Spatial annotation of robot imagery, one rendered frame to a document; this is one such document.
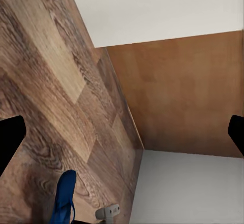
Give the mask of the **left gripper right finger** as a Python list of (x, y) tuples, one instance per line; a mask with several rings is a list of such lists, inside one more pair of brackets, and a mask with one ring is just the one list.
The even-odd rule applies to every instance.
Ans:
[(244, 117), (237, 115), (231, 117), (228, 134), (244, 156)]

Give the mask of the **sandal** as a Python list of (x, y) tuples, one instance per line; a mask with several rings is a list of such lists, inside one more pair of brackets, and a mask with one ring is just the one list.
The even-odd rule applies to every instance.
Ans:
[(67, 170), (59, 178), (52, 216), (49, 224), (70, 224), (71, 207), (73, 204), (73, 194), (76, 183), (76, 172)]

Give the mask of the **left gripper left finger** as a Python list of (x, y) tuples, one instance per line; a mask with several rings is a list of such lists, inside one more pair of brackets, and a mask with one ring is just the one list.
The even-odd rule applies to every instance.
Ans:
[(0, 176), (26, 135), (21, 115), (0, 121)]

